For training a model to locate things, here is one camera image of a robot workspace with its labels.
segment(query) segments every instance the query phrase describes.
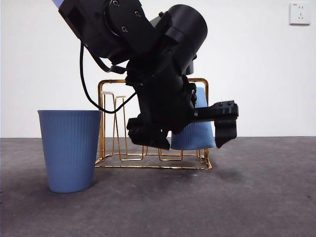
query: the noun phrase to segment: electrical outlet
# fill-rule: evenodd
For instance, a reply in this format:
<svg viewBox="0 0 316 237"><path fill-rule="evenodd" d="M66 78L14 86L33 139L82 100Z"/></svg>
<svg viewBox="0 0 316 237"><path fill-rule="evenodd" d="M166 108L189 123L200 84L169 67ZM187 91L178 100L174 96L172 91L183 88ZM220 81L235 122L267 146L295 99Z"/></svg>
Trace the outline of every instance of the electrical outlet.
<svg viewBox="0 0 316 237"><path fill-rule="evenodd" d="M311 8L307 2L290 4L290 25L309 25L311 23Z"/></svg>

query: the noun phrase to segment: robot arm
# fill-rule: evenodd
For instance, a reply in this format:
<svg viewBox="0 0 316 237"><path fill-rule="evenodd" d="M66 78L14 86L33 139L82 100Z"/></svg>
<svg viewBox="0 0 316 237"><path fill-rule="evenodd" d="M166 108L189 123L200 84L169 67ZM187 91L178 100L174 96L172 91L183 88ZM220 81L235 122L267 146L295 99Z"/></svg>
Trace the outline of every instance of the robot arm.
<svg viewBox="0 0 316 237"><path fill-rule="evenodd" d="M139 0L54 0L76 36L106 72L124 73L116 64L129 60L126 84L138 96L141 114L127 129L133 143L169 149L168 131L190 122L215 121L216 145L236 138L238 106L233 101L195 108L196 85L186 75L206 39L207 25L195 9L176 5L149 21Z"/></svg>

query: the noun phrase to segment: gold wire rack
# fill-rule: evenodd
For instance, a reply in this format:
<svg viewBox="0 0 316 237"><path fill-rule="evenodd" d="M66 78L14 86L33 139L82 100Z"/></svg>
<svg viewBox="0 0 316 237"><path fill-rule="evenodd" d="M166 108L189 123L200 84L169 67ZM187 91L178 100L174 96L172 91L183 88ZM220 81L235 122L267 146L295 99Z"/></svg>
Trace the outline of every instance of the gold wire rack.
<svg viewBox="0 0 316 237"><path fill-rule="evenodd" d="M190 82L202 82L205 88L206 101L208 103L208 82L205 79L195 78L189 79ZM112 83L125 83L125 80L122 79L108 79L102 80L98 84L98 97L99 105L102 108L107 107L107 97L111 97L114 109L117 107L119 100L122 102L125 101L125 95L115 96L111 91L104 91L103 87L106 84ZM209 160L209 149L196 150L196 151L178 151L175 154L164 153L162 149L157 149L157 152L150 153L149 148L145 146L136 146L140 147L139 153L132 153L129 151L128 137L126 134L126 109L123 106L123 123L124 123L124 137L119 137L119 125L118 125L118 115L117 113L113 114L113 132L110 139L107 139L106 132L106 121L107 116L110 116L106 113L101 115L101 126L99 134L99 159L95 163L96 168L163 168L163 169L199 169L199 170L209 170L212 168L212 164ZM111 140L111 152L107 152L107 140ZM109 158L118 158L121 162L119 165L101 165L106 163ZM161 165L131 165L131 162L144 162L148 157L157 157L158 161L161 162ZM187 166L178 166L178 165L165 165L167 162L183 162L187 158L196 158L197 165L187 165Z"/></svg>

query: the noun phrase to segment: blue cup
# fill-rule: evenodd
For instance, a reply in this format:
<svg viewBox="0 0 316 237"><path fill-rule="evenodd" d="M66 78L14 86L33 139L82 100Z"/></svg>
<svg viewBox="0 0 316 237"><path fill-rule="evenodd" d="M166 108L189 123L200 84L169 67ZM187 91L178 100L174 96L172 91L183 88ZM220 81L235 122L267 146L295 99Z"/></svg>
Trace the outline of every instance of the blue cup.
<svg viewBox="0 0 316 237"><path fill-rule="evenodd" d="M74 193L93 183L101 111L40 110L48 186Z"/></svg>
<svg viewBox="0 0 316 237"><path fill-rule="evenodd" d="M196 108L207 107L203 87L197 88ZM202 150L215 146L211 122L195 122L186 126L179 134L172 134L171 148L174 150Z"/></svg>

